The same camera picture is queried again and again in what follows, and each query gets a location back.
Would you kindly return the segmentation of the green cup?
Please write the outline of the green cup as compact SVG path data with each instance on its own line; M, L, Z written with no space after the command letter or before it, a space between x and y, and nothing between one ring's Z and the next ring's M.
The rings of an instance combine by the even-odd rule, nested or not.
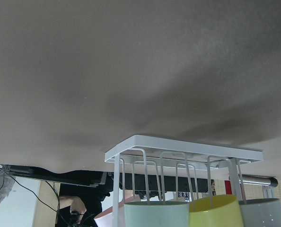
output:
M124 205L127 227L187 227L189 204L180 201L141 201Z

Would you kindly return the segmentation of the yellow cup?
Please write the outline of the yellow cup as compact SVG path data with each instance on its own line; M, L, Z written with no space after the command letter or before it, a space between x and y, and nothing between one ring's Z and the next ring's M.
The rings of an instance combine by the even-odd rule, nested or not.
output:
M242 227L237 196L215 195L190 202L190 227Z

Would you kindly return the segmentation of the grey cup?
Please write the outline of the grey cup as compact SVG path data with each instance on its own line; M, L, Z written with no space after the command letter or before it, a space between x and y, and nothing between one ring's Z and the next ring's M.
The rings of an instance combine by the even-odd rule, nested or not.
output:
M245 227L281 227L281 201L264 198L239 201Z

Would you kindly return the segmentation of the red cylinder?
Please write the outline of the red cylinder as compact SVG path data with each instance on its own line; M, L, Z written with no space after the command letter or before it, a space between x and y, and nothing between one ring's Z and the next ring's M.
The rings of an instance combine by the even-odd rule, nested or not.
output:
M232 194L231 183L230 181L225 181L225 192L226 194Z

